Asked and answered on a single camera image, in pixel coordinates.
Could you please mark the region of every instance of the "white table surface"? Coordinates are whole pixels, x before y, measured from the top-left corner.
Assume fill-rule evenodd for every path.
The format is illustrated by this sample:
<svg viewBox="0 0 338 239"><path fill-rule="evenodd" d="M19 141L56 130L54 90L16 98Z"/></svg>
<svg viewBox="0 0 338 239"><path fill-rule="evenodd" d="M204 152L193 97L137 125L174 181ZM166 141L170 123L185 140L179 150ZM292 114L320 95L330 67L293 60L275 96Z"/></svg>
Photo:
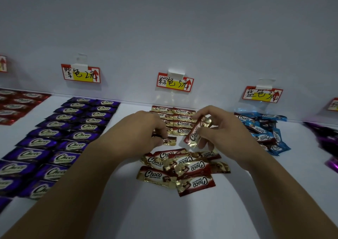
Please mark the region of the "white table surface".
<svg viewBox="0 0 338 239"><path fill-rule="evenodd" d="M52 96L12 126L0 125L0 157L68 99ZM126 115L149 111L150 107L123 103L107 128ZM278 122L277 127L292 150L276 159L338 225L338 174L324 165L330 154L318 147L315 135L301 124ZM187 147L183 136L177 139L176 146L161 146L154 151ZM223 159L231 174L214 174L216 187L184 197L176 190L136 180L140 161L121 164L107 183L87 238L273 238L250 175L234 161ZM16 197L0 214L0 236L34 203Z"/></svg>

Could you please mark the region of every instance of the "dark purple wrapper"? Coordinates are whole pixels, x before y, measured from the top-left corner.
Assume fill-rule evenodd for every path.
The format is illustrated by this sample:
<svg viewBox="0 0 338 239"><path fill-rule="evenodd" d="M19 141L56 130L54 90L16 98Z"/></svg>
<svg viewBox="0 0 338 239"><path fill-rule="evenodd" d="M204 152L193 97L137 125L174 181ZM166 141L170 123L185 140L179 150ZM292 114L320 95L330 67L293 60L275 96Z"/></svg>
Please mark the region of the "dark purple wrapper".
<svg viewBox="0 0 338 239"><path fill-rule="evenodd" d="M78 102L66 102L66 103L63 103L61 106L77 108L77 109L88 109L89 107L91 107L90 105L87 105L85 103L78 103Z"/></svg>
<svg viewBox="0 0 338 239"><path fill-rule="evenodd" d="M11 193L17 191L22 180L17 177L0 177L0 195L13 196Z"/></svg>
<svg viewBox="0 0 338 239"><path fill-rule="evenodd" d="M72 166L80 155L79 153L56 152L48 162L55 165Z"/></svg>
<svg viewBox="0 0 338 239"><path fill-rule="evenodd" d="M5 207L12 201L12 199L7 197L0 196L0 213L5 209Z"/></svg>
<svg viewBox="0 0 338 239"><path fill-rule="evenodd" d="M57 145L56 150L74 152L74 153L82 153L84 149L87 147L87 145L88 144L84 142L63 141L59 145Z"/></svg>
<svg viewBox="0 0 338 239"><path fill-rule="evenodd" d="M111 106L111 107L118 107L121 103L112 100L96 100L95 105L103 105L103 106Z"/></svg>
<svg viewBox="0 0 338 239"><path fill-rule="evenodd" d="M93 106L91 109L91 111L96 111L96 112L105 112L105 113L112 113L114 114L117 110L116 107L111 107L111 106L103 106L103 105L99 105L99 106Z"/></svg>
<svg viewBox="0 0 338 239"><path fill-rule="evenodd" d="M325 164L326 164L329 168L333 169L335 172L338 173L338 159L337 159L337 158L331 157L329 160L327 160L327 161L325 162Z"/></svg>
<svg viewBox="0 0 338 239"><path fill-rule="evenodd" d="M95 125L99 125L99 126L107 126L109 121L106 121L104 119L99 119L99 118L86 117L86 118L81 118L80 122L81 123L88 123L88 124L95 124Z"/></svg>
<svg viewBox="0 0 338 239"><path fill-rule="evenodd" d="M22 177L34 172L34 163L16 163L0 160L0 177Z"/></svg>
<svg viewBox="0 0 338 239"><path fill-rule="evenodd" d="M77 122L78 117L75 115L66 115L66 114L52 114L46 118L46 120L56 120L56 121L65 121L65 122Z"/></svg>
<svg viewBox="0 0 338 239"><path fill-rule="evenodd" d="M49 129L57 129L57 130L69 130L72 125L68 122L64 121L43 121L40 122L38 125L35 125L39 128L49 128Z"/></svg>
<svg viewBox="0 0 338 239"><path fill-rule="evenodd" d="M59 140L64 138L68 133L62 130L53 130L50 128L39 128L32 130L27 134L30 137L41 137L47 139Z"/></svg>
<svg viewBox="0 0 338 239"><path fill-rule="evenodd" d="M82 130L88 132L102 133L102 128L96 124L81 123L77 126L74 126L72 130Z"/></svg>
<svg viewBox="0 0 338 239"><path fill-rule="evenodd" d="M93 132L84 132L84 131L74 131L72 134L68 135L66 139L74 141L83 141L83 142L92 142L100 136L98 133Z"/></svg>
<svg viewBox="0 0 338 239"><path fill-rule="evenodd" d="M34 150L29 148L17 147L6 154L2 159L17 162L42 162L51 154L49 150Z"/></svg>
<svg viewBox="0 0 338 239"><path fill-rule="evenodd" d="M18 196L38 200L44 196L44 194L47 193L54 184L55 182L51 181L34 180L24 190L22 190Z"/></svg>
<svg viewBox="0 0 338 239"><path fill-rule="evenodd" d="M44 164L35 174L37 180L58 181L68 170L68 167L53 164Z"/></svg>
<svg viewBox="0 0 338 239"><path fill-rule="evenodd" d="M57 145L57 142L52 139L30 138L26 137L17 143L15 146L29 147L36 149L51 149Z"/></svg>
<svg viewBox="0 0 338 239"><path fill-rule="evenodd" d="M83 110L80 108L70 108L70 107L60 107L54 111L54 113L58 114L71 114L71 115L82 115Z"/></svg>
<svg viewBox="0 0 338 239"><path fill-rule="evenodd" d="M111 113L104 113L104 112L87 112L86 116L98 118L98 119L104 119L104 120L110 120L112 118Z"/></svg>
<svg viewBox="0 0 338 239"><path fill-rule="evenodd" d="M73 97L69 100L67 100L67 102L78 102L78 103L85 103L88 105L95 105L97 99L91 99L91 98L77 98L77 97Z"/></svg>

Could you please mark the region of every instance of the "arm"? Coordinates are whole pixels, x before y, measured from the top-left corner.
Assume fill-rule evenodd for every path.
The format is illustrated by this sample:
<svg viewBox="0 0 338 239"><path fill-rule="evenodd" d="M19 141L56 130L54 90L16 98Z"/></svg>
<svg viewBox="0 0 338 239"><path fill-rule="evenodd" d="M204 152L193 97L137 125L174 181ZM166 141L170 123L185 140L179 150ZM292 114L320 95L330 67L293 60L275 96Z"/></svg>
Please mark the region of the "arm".
<svg viewBox="0 0 338 239"><path fill-rule="evenodd" d="M126 158L141 156L162 145L166 126L157 114L139 111L118 122L90 143L63 177L2 239L84 238L115 168Z"/></svg>
<svg viewBox="0 0 338 239"><path fill-rule="evenodd" d="M260 199L279 239L336 238L338 228L301 185L251 136L232 113L214 106L193 117L211 114L216 128L200 128L199 147L208 144L250 172Z"/></svg>

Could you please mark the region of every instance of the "handwritten price label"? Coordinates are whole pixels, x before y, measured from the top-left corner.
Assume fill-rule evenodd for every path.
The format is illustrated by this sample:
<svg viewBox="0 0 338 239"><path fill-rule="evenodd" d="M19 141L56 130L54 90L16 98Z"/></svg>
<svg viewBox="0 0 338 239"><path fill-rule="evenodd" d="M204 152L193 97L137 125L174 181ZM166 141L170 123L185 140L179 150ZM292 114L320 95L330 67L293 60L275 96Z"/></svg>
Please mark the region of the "handwritten price label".
<svg viewBox="0 0 338 239"><path fill-rule="evenodd" d="M338 98L334 98L328 107L328 110L338 111Z"/></svg>
<svg viewBox="0 0 338 239"><path fill-rule="evenodd" d="M0 56L0 72L7 73L7 59L5 56Z"/></svg>
<svg viewBox="0 0 338 239"><path fill-rule="evenodd" d="M72 68L71 65L61 64L65 80L87 81L90 83L101 83L100 68L88 66L86 68Z"/></svg>
<svg viewBox="0 0 338 239"><path fill-rule="evenodd" d="M183 77L182 80L174 80L168 76L167 73L158 73L157 77L157 87L162 88L170 88L174 90L182 90L182 91L191 91L192 84L194 83L194 79Z"/></svg>
<svg viewBox="0 0 338 239"><path fill-rule="evenodd" d="M258 90L255 86L247 86L243 94L243 99L277 103L282 92L283 90L281 89Z"/></svg>

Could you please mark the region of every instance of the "white backdrop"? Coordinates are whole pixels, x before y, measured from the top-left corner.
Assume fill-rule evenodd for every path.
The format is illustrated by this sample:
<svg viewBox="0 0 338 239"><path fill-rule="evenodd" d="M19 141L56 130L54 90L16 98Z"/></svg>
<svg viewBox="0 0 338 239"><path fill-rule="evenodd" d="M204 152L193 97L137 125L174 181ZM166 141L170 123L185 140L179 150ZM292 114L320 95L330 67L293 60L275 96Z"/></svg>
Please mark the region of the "white backdrop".
<svg viewBox="0 0 338 239"><path fill-rule="evenodd" d="M0 86L190 108L261 108L290 119L338 123L338 0L0 0ZM88 55L102 83L65 81L61 63ZM185 70L192 92L155 87ZM240 100L275 78L277 104Z"/></svg>

